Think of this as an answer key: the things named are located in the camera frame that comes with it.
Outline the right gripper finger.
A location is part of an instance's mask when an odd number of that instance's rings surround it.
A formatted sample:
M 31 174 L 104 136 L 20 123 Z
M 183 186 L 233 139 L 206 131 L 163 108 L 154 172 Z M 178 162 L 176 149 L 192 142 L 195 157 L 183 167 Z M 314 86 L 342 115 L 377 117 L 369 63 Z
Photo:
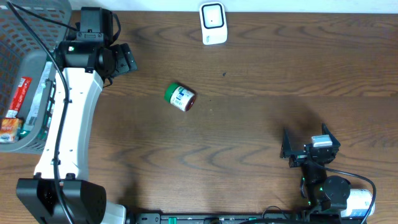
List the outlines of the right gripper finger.
M 289 134 L 287 129 L 283 129 L 282 145 L 280 150 L 280 158 L 289 158 L 292 155 L 292 146 L 289 141 Z
M 323 135 L 329 135 L 333 146 L 340 146 L 340 142 L 332 135 L 325 123 L 322 123 L 322 133 Z

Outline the white blue label container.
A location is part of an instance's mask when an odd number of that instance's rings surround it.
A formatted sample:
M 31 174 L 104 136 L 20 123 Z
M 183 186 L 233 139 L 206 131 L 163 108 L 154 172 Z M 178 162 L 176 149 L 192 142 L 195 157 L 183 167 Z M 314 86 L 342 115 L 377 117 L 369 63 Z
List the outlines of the white blue label container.
M 364 217 L 372 200 L 372 193 L 367 189 L 351 189 L 346 210 L 341 211 L 341 218 Z

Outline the green lid glass jar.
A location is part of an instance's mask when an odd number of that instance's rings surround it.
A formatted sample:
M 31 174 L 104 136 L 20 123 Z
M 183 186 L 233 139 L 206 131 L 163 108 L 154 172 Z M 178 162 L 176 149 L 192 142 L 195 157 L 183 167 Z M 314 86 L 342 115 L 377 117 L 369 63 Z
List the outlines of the green lid glass jar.
M 188 111 L 196 100 L 196 94 L 178 83 L 171 83 L 164 94 L 164 99 L 181 111 Z

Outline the green white pouch packet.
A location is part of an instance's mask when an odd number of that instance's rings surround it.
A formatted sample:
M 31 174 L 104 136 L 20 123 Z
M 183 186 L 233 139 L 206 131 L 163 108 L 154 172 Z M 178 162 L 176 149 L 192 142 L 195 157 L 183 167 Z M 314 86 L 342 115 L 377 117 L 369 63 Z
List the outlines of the green white pouch packet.
M 52 64 L 53 64 L 52 62 L 46 62 L 46 64 L 45 64 L 38 87 L 35 91 L 35 95 L 32 100 L 29 114 L 27 115 L 25 124 L 23 126 L 24 131 L 30 132 L 33 130 L 34 124 L 35 124 L 38 114 L 39 114 L 41 98 L 42 98 L 44 89 L 46 88 L 46 80 L 49 78 Z

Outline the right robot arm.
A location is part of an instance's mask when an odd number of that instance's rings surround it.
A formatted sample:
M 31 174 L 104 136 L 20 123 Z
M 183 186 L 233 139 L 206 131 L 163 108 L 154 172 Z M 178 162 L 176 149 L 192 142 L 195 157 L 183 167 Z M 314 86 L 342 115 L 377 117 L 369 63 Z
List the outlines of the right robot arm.
M 294 150 L 286 129 L 283 132 L 280 157 L 289 160 L 289 167 L 302 171 L 300 190 L 308 200 L 308 208 L 301 211 L 306 222 L 340 223 L 341 211 L 347 209 L 351 183 L 338 175 L 327 175 L 326 165 L 337 155 L 340 142 L 325 124 L 322 134 L 313 136 L 311 143 Z

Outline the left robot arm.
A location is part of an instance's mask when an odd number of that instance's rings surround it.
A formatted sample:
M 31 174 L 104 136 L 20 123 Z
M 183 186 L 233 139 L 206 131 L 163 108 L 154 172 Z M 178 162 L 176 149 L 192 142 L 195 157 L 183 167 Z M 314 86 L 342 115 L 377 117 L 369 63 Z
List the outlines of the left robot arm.
M 63 41 L 55 108 L 44 151 L 32 178 L 20 178 L 16 195 L 39 223 L 135 223 L 124 205 L 109 202 L 104 187 L 88 180 L 88 145 L 104 81 L 135 71 L 128 44 Z

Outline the white barcode scanner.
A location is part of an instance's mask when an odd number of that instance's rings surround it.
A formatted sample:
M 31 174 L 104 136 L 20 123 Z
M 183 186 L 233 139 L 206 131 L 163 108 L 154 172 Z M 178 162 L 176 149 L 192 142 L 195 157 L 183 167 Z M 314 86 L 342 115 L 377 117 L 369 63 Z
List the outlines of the white barcode scanner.
M 199 8 L 202 42 L 204 45 L 225 43 L 228 28 L 224 5 L 221 2 L 206 2 Z

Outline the grey plastic mesh basket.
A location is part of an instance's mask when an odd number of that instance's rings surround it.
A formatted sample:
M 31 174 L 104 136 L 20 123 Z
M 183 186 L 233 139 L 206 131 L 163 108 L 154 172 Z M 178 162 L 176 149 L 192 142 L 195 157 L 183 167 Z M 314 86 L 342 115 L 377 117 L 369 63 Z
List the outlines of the grey plastic mesh basket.
M 20 1 L 15 9 L 50 51 L 67 34 L 72 7 L 68 0 Z M 35 91 L 46 62 L 52 62 L 46 52 L 17 19 L 6 1 L 1 1 L 1 118 L 5 118 L 22 77 L 31 77 L 32 83 L 16 118 L 23 120 L 21 135 L 15 143 L 1 144 L 1 152 L 41 154 L 44 150 L 55 103 L 55 78 L 51 68 L 46 80 L 40 109 L 33 130 L 23 130 Z

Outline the red sachet packet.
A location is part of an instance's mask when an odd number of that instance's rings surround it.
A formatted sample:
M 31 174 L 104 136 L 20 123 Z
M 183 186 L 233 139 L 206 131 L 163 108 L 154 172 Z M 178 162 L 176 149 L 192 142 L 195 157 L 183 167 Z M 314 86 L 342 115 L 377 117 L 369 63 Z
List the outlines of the red sachet packet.
M 6 118 L 16 118 L 24 102 L 27 91 L 32 83 L 31 77 L 22 77 L 17 86 L 11 105 L 7 111 Z

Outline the orange snack box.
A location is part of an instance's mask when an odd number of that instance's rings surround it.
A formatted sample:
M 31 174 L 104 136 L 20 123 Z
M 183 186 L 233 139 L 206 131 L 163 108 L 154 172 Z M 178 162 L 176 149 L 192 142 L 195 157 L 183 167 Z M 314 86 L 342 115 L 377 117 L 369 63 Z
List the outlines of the orange snack box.
M 18 118 L 4 118 L 1 121 L 1 143 L 15 143 L 19 140 L 23 120 Z

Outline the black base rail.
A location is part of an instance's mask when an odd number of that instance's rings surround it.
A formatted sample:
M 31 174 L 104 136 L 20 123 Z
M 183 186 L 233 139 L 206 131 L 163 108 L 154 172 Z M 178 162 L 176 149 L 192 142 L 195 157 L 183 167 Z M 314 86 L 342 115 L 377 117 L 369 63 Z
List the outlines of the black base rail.
M 336 215 L 300 215 L 279 212 L 261 214 L 161 214 L 138 213 L 136 224 L 238 224 L 238 223 L 361 223 L 361 218 L 340 218 Z

